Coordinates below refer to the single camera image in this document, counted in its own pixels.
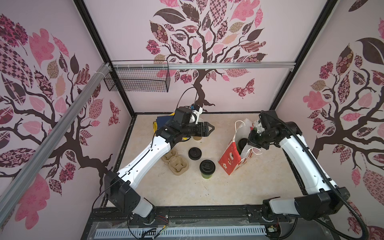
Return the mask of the black cup lid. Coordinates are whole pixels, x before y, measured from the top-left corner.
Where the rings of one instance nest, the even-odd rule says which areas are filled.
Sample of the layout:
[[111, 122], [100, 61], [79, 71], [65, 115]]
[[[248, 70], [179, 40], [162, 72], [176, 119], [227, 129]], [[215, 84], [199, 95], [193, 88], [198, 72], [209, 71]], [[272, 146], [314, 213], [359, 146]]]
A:
[[243, 149], [245, 148], [245, 146], [247, 145], [248, 143], [248, 139], [247, 138], [242, 138], [238, 141], [238, 144], [237, 144], [237, 148], [238, 148], [238, 151], [241, 153], [243, 151]]
[[216, 165], [213, 161], [211, 160], [203, 160], [201, 163], [200, 163], [200, 172], [201, 171], [216, 171]]

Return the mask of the red white paper bag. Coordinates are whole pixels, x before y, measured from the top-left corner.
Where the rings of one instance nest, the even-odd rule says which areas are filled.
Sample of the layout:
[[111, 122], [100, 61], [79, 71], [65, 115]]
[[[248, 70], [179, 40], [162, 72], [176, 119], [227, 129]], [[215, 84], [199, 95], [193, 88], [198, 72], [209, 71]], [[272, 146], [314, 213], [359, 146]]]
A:
[[218, 160], [219, 165], [230, 176], [237, 169], [243, 166], [247, 160], [253, 156], [261, 155], [262, 150], [252, 147], [247, 143], [243, 151], [240, 153], [237, 148], [238, 141], [242, 138], [249, 138], [251, 130], [255, 128], [258, 121], [250, 121], [249, 119], [238, 120], [235, 122], [235, 134], [229, 142], [228, 147], [224, 151], [221, 158]]

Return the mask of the green paper coffee cup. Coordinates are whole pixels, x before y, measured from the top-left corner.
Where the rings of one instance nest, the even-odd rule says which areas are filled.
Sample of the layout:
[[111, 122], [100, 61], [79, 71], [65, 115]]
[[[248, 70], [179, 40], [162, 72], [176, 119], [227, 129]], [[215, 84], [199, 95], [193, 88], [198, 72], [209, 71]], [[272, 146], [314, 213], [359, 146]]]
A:
[[204, 179], [210, 179], [214, 174], [214, 171], [201, 171], [201, 175]]

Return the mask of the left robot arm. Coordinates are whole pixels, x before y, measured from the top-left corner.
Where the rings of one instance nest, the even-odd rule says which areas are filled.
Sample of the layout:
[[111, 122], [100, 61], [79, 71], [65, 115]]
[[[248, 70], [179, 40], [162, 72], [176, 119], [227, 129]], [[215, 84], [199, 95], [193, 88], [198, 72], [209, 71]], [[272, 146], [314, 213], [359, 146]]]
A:
[[172, 148], [184, 138], [208, 137], [215, 129], [208, 122], [199, 122], [203, 108], [179, 107], [175, 114], [154, 133], [147, 147], [128, 165], [105, 175], [105, 194], [119, 211], [125, 215], [135, 214], [147, 223], [156, 216], [156, 207], [137, 192], [142, 178]]

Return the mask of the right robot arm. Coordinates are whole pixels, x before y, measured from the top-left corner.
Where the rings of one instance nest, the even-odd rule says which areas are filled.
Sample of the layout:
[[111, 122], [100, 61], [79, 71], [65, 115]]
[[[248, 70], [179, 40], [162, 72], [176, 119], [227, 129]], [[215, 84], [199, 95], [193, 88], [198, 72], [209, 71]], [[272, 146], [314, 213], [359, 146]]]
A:
[[339, 237], [351, 240], [351, 236], [324, 221], [325, 217], [346, 207], [361, 228], [360, 239], [369, 239], [367, 225], [348, 202], [349, 191], [345, 187], [338, 187], [323, 170], [296, 123], [284, 122], [275, 111], [262, 111], [257, 126], [249, 134], [248, 145], [264, 150], [268, 150], [271, 145], [282, 149], [303, 193], [303, 196], [293, 199], [275, 197], [264, 200], [261, 209], [265, 220], [271, 221], [285, 215], [314, 221]]

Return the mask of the blue napkin stack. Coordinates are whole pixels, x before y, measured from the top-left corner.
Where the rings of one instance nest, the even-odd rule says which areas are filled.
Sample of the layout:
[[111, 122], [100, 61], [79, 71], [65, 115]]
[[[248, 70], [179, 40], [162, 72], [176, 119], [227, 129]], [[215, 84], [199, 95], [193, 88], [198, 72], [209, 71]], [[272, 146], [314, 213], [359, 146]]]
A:
[[154, 131], [156, 132], [159, 128], [165, 125], [169, 120], [171, 120], [173, 116], [159, 116], [156, 118], [154, 122]]

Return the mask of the stack of black lids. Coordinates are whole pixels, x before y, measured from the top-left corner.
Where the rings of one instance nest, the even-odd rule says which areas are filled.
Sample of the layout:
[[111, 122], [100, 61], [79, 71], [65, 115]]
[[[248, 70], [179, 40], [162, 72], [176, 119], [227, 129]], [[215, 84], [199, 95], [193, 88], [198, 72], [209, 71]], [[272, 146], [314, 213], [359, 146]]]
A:
[[197, 147], [190, 148], [188, 151], [188, 156], [191, 160], [197, 161], [202, 157], [202, 151]]

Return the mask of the pulp cup carrier tray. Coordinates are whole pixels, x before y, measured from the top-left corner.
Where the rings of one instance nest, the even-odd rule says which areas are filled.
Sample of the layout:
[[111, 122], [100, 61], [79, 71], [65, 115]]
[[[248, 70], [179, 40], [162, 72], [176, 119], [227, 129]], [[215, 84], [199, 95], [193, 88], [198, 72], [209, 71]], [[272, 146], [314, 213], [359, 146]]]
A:
[[170, 150], [161, 157], [161, 160], [168, 165], [168, 168], [176, 176], [182, 175], [189, 169], [188, 161], [179, 156], [176, 150]]

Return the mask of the aluminium frame bar back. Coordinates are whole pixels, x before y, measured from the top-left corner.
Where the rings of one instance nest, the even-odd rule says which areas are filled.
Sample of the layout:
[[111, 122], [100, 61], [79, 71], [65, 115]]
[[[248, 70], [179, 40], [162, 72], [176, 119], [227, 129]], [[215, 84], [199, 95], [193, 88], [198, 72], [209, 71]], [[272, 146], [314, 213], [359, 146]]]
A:
[[113, 62], [116, 69], [122, 68], [160, 68], [168, 70], [208, 70], [208, 69], [293, 69], [294, 62], [258, 62], [258, 63], [185, 63], [185, 64], [154, 64], [154, 63], [129, 63], [128, 61], [118, 63]]

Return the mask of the aluminium frame bar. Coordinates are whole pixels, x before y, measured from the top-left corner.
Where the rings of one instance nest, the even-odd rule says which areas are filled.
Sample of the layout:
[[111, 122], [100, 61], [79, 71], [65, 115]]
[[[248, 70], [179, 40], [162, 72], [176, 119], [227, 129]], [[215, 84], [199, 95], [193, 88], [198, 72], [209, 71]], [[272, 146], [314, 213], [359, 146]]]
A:
[[14, 178], [5, 192], [1, 195], [1, 224], [3, 224], [11, 214], [12, 210], [31, 185], [44, 163], [49, 159], [49, 156], [55, 147], [64, 137], [68, 128], [79, 115], [82, 107], [85, 106], [94, 90], [111, 70], [112, 65], [110, 63], [104, 63], [98, 68], [98, 70], [93, 74], [91, 82], [83, 88], [81, 94], [74, 100], [56, 126], [53, 127], [52, 132], [37, 148], [35, 154], [32, 156], [32, 159], [25, 164], [20, 173]]
[[185, 64], [154, 64], [154, 63], [129, 63], [128, 61], [118, 63], [113, 62], [116, 69], [122, 68], [160, 68], [168, 70], [208, 70], [208, 69], [293, 69], [294, 62], [258, 62], [258, 63], [185, 63]]

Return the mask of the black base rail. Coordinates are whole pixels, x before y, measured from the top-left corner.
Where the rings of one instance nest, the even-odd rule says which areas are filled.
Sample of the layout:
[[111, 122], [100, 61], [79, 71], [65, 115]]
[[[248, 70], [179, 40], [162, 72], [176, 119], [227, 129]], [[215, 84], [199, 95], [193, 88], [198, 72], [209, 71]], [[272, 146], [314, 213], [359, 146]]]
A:
[[280, 215], [265, 220], [259, 205], [157, 207], [151, 223], [142, 217], [125, 215], [117, 208], [99, 208], [92, 211], [82, 240], [94, 240], [97, 229], [264, 226], [266, 236], [211, 237], [195, 240], [337, 240], [336, 234], [314, 221]]

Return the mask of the aluminium frame bar left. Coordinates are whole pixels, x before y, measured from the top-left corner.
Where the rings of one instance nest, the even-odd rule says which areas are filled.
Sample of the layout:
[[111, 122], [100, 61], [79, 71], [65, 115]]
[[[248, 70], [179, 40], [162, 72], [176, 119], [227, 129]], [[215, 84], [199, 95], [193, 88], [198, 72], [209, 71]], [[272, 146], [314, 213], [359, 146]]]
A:
[[56, 126], [53, 127], [52, 132], [37, 148], [35, 154], [32, 156], [32, 159], [25, 164], [20, 173], [14, 178], [5, 192], [1, 195], [1, 224], [3, 224], [11, 214], [12, 210], [31, 185], [44, 163], [49, 159], [49, 156], [55, 147], [64, 137], [68, 128], [79, 115], [82, 107], [85, 106], [94, 90], [111, 70], [112, 65], [110, 63], [104, 63], [98, 68], [98, 70], [93, 74], [91, 82], [83, 88], [81, 94], [74, 100]]

